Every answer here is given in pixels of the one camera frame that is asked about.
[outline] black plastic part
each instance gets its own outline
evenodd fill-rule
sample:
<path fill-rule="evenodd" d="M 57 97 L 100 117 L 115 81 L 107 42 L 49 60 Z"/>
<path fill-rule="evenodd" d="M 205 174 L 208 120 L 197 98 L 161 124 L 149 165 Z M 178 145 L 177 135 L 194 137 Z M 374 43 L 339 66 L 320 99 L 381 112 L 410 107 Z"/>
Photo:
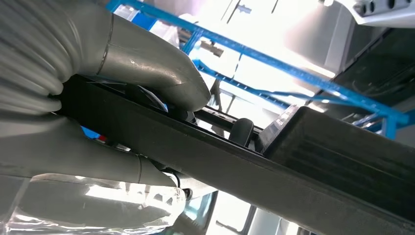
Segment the black plastic part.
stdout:
<path fill-rule="evenodd" d="M 254 123 L 247 118 L 241 118 L 233 124 L 231 133 L 229 134 L 229 140 L 248 147 L 253 130 Z"/>
<path fill-rule="evenodd" d="M 306 165 L 309 166 L 308 169 L 301 168 L 295 161 L 296 157 L 304 155 L 319 160 L 317 163 L 325 163 L 318 156 L 333 149 L 326 150 L 326 144 L 321 141 L 331 142 L 333 146 L 337 142 L 338 146 L 350 149 L 349 152 L 337 151 L 347 159 L 346 162 L 353 163 L 349 170 L 354 170 L 353 167 L 367 167 L 371 163 L 382 163 L 372 168 L 383 167 L 383 170 L 391 171 L 396 176 L 399 169 L 405 170 L 403 164 L 411 165 L 407 162 L 415 159 L 413 153 L 406 159 L 408 150 L 412 149 L 331 120 L 323 114 L 317 116 L 302 109 L 303 114 L 312 114 L 315 118 L 324 120 L 323 125 L 320 122 L 307 122 L 305 118 L 305 125 L 299 125 L 301 128 L 295 128 L 295 125 L 284 127 L 275 145 L 270 145 L 274 151 L 266 153 L 276 161 L 273 162 L 195 125 L 172 119 L 160 110 L 143 107 L 121 96 L 105 86 L 88 84 L 76 76 L 65 83 L 60 95 L 63 104 L 60 113 L 168 167 L 297 222 L 303 228 L 318 234 L 415 235 L 414 224 L 410 220 L 359 199 L 351 195 L 351 191 L 345 193 L 339 185 L 333 183 L 338 180 L 339 184 L 343 184 L 344 179 L 323 179 L 323 170 L 310 170 L 311 165 Z M 331 131 L 331 134 L 323 136 L 324 139 L 320 141 L 311 138 L 322 128 L 326 129 L 324 133 Z M 344 141 L 344 138 L 354 139 L 354 142 Z M 379 141 L 377 147 L 363 148 L 366 138 Z M 307 144 L 312 144 L 313 148 L 308 148 Z M 364 149 L 364 152 L 352 152 L 356 145 L 360 146 L 358 151 Z M 368 156 L 368 160 L 358 162 L 353 160 L 353 154 Z M 385 159 L 385 155 L 395 157 L 401 165 L 391 164 L 390 157 Z M 381 174 L 380 171 L 376 172 L 378 175 L 383 177 L 380 182 L 391 179 L 390 175 Z M 354 176 L 353 179 L 366 180 L 364 175 Z"/>
<path fill-rule="evenodd" d="M 415 221 L 415 149 L 301 107 L 264 155 Z"/>

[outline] clear plastic bag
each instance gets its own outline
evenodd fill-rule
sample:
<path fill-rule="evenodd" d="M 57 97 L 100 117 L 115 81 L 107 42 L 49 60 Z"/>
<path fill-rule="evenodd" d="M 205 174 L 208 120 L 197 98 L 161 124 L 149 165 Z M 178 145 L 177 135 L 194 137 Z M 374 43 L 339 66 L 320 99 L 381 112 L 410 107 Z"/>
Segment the clear plastic bag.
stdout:
<path fill-rule="evenodd" d="M 149 235 L 183 212 L 180 188 L 62 174 L 0 175 L 0 234 Z"/>

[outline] wire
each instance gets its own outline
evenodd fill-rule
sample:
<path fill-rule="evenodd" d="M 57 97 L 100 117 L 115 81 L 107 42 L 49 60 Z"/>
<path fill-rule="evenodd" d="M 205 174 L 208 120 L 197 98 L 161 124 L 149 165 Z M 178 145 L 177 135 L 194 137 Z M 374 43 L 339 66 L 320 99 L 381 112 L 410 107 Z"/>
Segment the wire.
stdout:
<path fill-rule="evenodd" d="M 371 90 L 376 90 L 376 88 L 369 88 L 367 89 L 365 92 L 361 91 L 359 88 L 357 88 L 356 86 L 356 80 L 354 80 L 352 83 L 352 88 L 354 89 L 354 91 L 363 94 L 365 96 L 368 97 L 377 97 L 377 96 L 381 96 L 381 95 L 385 95 L 385 94 L 390 94 L 390 93 L 394 93 L 396 91 L 398 91 L 399 89 L 405 87 L 405 84 L 401 84 L 401 85 L 396 85 L 394 87 L 391 87 L 389 89 L 387 89 L 386 91 L 382 91 L 382 92 L 378 92 L 378 93 L 372 93 Z"/>

